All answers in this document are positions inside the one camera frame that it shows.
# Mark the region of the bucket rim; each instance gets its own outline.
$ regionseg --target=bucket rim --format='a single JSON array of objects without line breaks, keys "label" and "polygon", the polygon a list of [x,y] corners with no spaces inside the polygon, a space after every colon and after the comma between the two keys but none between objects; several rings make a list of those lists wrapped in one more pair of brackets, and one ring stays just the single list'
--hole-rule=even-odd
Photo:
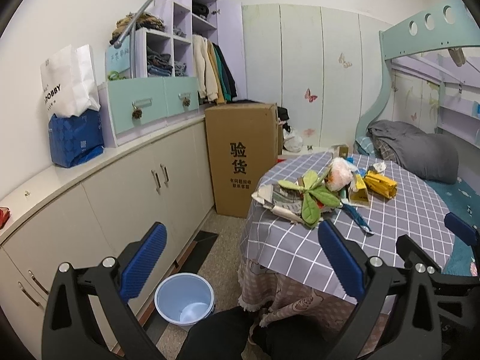
[{"label": "bucket rim", "polygon": [[[210,290],[210,305],[208,306],[207,310],[203,313],[203,315],[201,317],[199,317],[197,319],[197,321],[195,321],[195,322],[183,323],[183,322],[175,321],[171,318],[168,318],[160,310],[160,307],[158,306],[157,297],[158,297],[158,292],[160,291],[160,288],[162,288],[162,286],[164,286],[165,283],[167,283],[168,281],[172,280],[173,278],[177,278],[179,276],[192,276],[192,277],[195,277],[195,278],[199,278],[201,281],[203,281],[207,285],[208,289]],[[199,274],[193,274],[193,273],[190,273],[190,272],[181,272],[181,273],[173,274],[172,276],[169,276],[164,281],[162,281],[158,284],[157,289],[155,290],[154,302],[155,302],[155,308],[157,309],[157,312],[167,322],[172,323],[176,326],[190,326],[190,325],[194,325],[195,323],[203,320],[203,318],[205,318],[207,315],[209,315],[211,313],[211,311],[213,309],[213,306],[215,305],[215,293],[214,293],[213,288],[210,285],[210,283],[205,278],[201,277]]]}]

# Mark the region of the metal bolt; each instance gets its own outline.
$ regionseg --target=metal bolt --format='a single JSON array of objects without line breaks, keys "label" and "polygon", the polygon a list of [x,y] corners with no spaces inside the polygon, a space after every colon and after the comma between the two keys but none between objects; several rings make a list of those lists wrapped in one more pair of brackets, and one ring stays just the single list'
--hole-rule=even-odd
[{"label": "metal bolt", "polygon": [[418,263],[418,264],[415,266],[415,269],[417,270],[417,272],[419,272],[419,273],[421,273],[421,274],[426,271],[425,266],[424,266],[423,264],[420,264],[420,263]]},{"label": "metal bolt", "polygon": [[102,265],[105,267],[105,268],[111,268],[112,266],[115,265],[115,259],[113,257],[107,257],[106,259],[104,259],[102,261]]},{"label": "metal bolt", "polygon": [[62,262],[58,267],[58,270],[63,273],[67,272],[69,269],[70,269],[70,264],[68,264],[68,262]]},{"label": "metal bolt", "polygon": [[376,268],[383,265],[383,261],[380,257],[370,257],[370,264]]}]

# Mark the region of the blue gripper pad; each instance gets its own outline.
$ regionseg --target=blue gripper pad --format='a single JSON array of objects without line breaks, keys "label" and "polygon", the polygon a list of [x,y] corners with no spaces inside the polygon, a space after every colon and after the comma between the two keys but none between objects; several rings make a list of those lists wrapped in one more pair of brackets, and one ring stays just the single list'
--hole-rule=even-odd
[{"label": "blue gripper pad", "polygon": [[166,244],[167,228],[158,223],[123,270],[119,294],[125,303],[138,297]]},{"label": "blue gripper pad", "polygon": [[449,212],[443,219],[445,227],[454,233],[468,246],[477,246],[477,232],[468,223],[464,222],[453,212]]},{"label": "blue gripper pad", "polygon": [[360,302],[365,296],[363,272],[340,237],[342,235],[330,221],[318,225],[318,242],[340,284],[347,295]]}]

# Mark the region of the table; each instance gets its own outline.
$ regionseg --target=table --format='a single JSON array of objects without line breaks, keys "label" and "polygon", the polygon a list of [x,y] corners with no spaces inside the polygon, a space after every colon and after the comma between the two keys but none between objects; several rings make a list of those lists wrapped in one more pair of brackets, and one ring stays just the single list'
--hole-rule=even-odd
[{"label": "table", "polygon": [[[365,169],[382,161],[357,154],[353,158],[357,167]],[[282,179],[295,181],[309,169],[321,173],[330,159],[331,153],[324,152],[286,160],[268,171],[259,185]],[[408,234],[444,267],[455,239],[443,224],[449,212],[447,205],[415,175],[391,161],[385,164],[385,175],[398,183],[396,197],[387,200],[369,192],[370,207],[358,208],[375,235],[366,237],[342,210],[335,210],[329,217],[340,233],[361,245],[368,256],[380,256],[391,266],[403,267],[403,260],[395,253],[395,241]],[[240,249],[242,261],[238,273],[242,296],[239,303],[254,311],[273,301],[270,312],[262,319],[262,326],[302,313],[316,317],[326,335],[333,336],[348,319],[356,300],[345,294],[318,243],[316,228],[310,230],[302,224],[290,223],[253,201]],[[384,314],[362,354],[375,347],[392,305],[393,299],[385,302]]]}]

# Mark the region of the metal railing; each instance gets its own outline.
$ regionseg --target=metal railing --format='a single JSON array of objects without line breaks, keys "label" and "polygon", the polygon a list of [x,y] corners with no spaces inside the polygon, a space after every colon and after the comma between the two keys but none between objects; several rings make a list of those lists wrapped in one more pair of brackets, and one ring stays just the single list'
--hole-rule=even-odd
[{"label": "metal railing", "polygon": [[119,49],[127,35],[130,35],[130,78],[134,79],[137,77],[137,66],[135,63],[135,31],[136,31],[136,24],[137,20],[140,17],[140,15],[145,12],[145,10],[148,8],[148,5],[153,0],[147,0],[145,3],[142,5],[142,7],[138,10],[138,12],[134,15],[134,17],[130,20],[128,25],[125,27],[121,35],[118,37],[118,39],[115,41],[113,46],[116,49]]}]

